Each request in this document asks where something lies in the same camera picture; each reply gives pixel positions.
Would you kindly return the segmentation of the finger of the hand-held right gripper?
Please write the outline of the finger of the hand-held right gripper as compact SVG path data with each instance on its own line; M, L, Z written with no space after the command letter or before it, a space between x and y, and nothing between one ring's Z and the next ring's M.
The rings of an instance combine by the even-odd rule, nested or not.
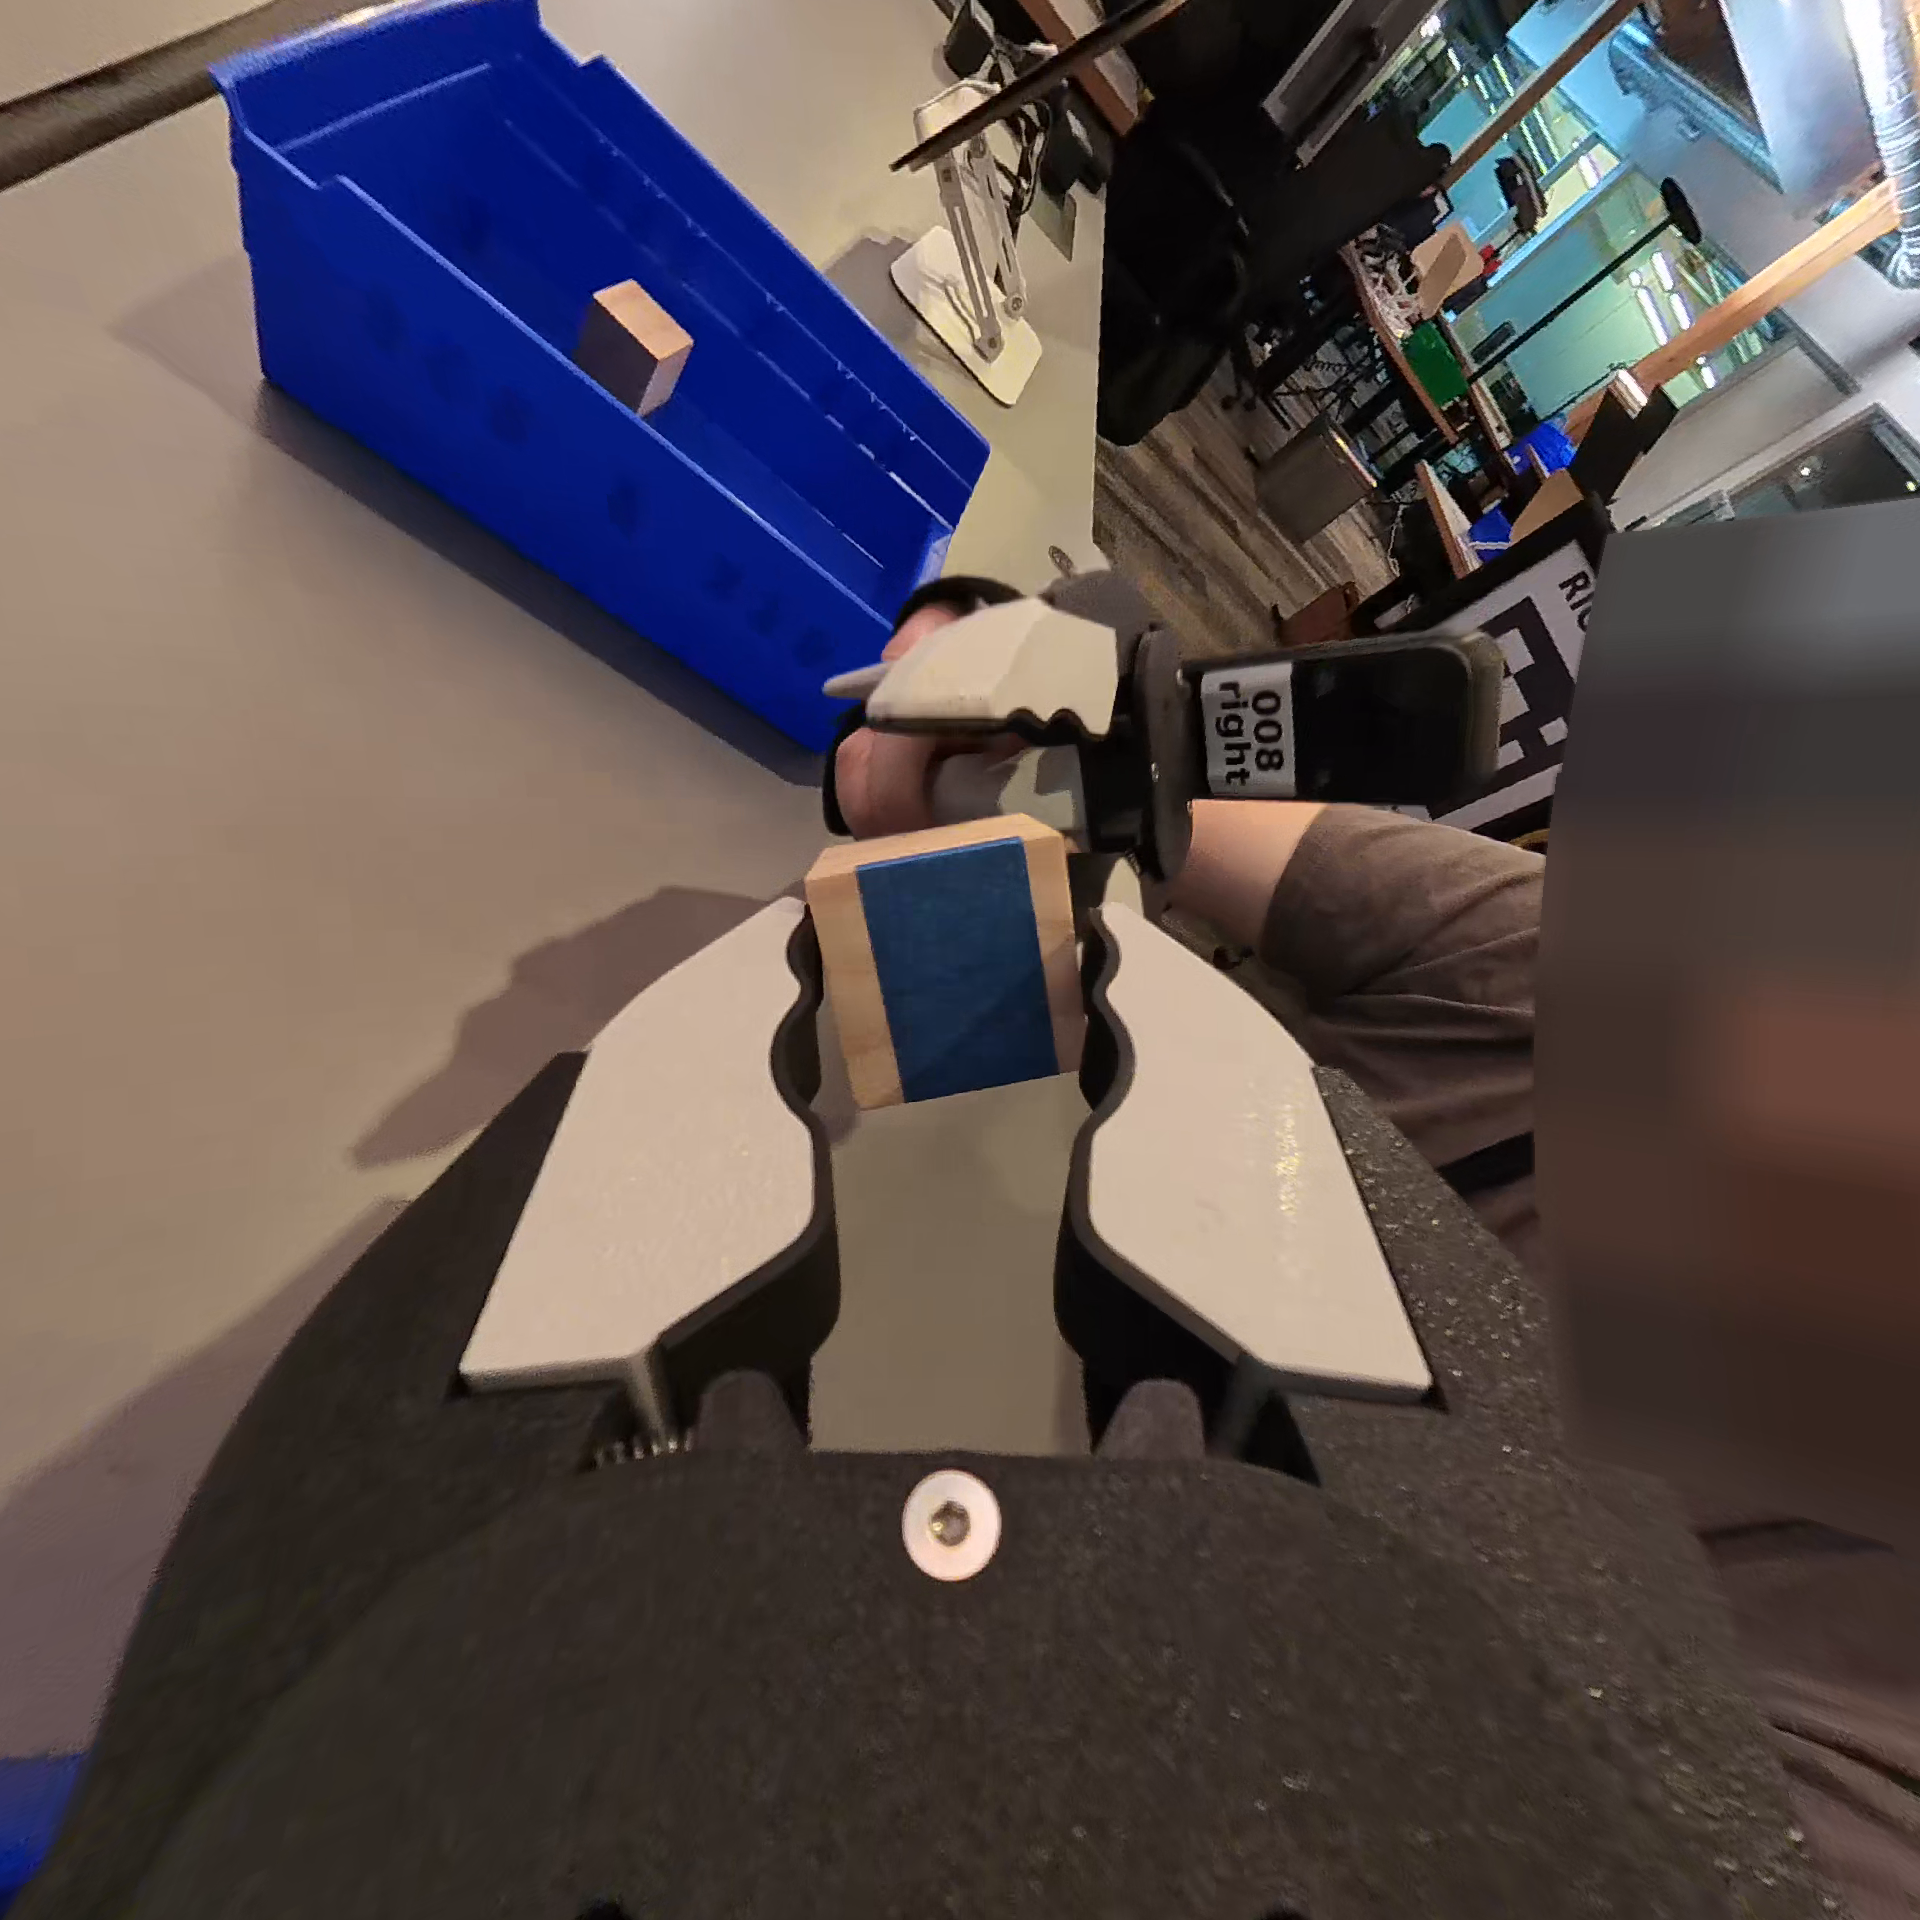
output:
M823 697L861 706L874 731L1106 740L1120 704L1120 638L1106 623L1024 596L836 674Z
M954 753L933 770L933 826L1025 817L1049 830L1084 830L1088 802L1076 747Z

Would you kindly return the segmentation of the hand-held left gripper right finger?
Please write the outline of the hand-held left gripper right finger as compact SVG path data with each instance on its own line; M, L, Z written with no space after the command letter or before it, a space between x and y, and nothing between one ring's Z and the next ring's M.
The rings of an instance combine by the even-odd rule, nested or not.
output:
M1426 1400L1432 1371L1306 1052L1132 905L1095 910L1085 964L1062 1279L1125 1289L1280 1393Z

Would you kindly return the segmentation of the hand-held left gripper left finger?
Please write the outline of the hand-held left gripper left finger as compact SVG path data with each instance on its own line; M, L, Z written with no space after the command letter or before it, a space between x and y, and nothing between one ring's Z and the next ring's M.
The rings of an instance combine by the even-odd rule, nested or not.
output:
M614 1385L700 1404L732 1374L807 1404L840 1276L813 1112L824 979L776 898L598 1031L474 1318L471 1393Z

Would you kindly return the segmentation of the wooden cube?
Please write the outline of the wooden cube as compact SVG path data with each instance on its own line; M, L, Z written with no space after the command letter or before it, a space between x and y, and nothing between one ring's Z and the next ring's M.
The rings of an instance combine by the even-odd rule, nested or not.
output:
M592 295L572 363L632 417L668 406L693 355L689 331L636 279Z
M813 859L805 900L863 1113L1080 1065L1068 851L1060 833L1015 815Z

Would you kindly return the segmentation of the blue plastic bin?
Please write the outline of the blue plastic bin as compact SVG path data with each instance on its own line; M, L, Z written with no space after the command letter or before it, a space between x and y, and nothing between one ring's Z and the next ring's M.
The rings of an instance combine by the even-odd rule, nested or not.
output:
M229 58L262 378L823 751L945 560L986 440L536 4L412 4ZM693 336L640 418L572 363L636 279Z
M87 1753L2 1759L2 1882L39 1872L53 1848Z

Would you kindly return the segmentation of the person's right forearm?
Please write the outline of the person's right forearm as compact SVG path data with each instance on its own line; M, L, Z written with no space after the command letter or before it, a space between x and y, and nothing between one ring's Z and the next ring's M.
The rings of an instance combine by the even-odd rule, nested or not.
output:
M1538 1238L1534 979L1544 856L1384 808L1196 800L1168 905L1518 1258Z

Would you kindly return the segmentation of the person's right hand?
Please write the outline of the person's right hand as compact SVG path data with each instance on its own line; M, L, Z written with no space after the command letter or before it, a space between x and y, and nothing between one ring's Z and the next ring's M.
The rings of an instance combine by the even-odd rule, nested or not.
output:
M938 630L982 611L986 583L960 579L917 591L885 643L890 665ZM863 840L933 827L930 791L936 769L978 753L981 739L874 731L863 718L844 721L823 772L823 818L832 838Z

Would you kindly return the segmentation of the white document stand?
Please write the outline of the white document stand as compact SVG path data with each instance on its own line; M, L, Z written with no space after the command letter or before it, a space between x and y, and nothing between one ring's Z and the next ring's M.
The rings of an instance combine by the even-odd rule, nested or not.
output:
M1040 193L1049 124L1045 104L1018 108L1005 136L981 128L926 161L943 225L890 268L901 300L1004 409L1017 406L1042 355L1025 315L1018 231Z

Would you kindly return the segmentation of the black office chair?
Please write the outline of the black office chair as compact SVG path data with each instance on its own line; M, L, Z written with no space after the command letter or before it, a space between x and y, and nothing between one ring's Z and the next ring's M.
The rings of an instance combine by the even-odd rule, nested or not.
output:
M1180 414L1244 330L1452 163L1397 112L1309 161L1260 104L1158 96L1106 184L1095 432L1129 448Z

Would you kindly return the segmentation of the wooden table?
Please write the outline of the wooden table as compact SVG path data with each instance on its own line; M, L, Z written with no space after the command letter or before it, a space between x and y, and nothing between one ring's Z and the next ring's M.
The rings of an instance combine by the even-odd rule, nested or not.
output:
M1031 14L1042 26L1045 39L1080 41L1104 27L1108 17L1129 7L1132 2L1034 2ZM1076 66L1071 84L1088 96L1095 112L1118 136L1127 136L1144 108L1144 84L1127 43L1110 47Z

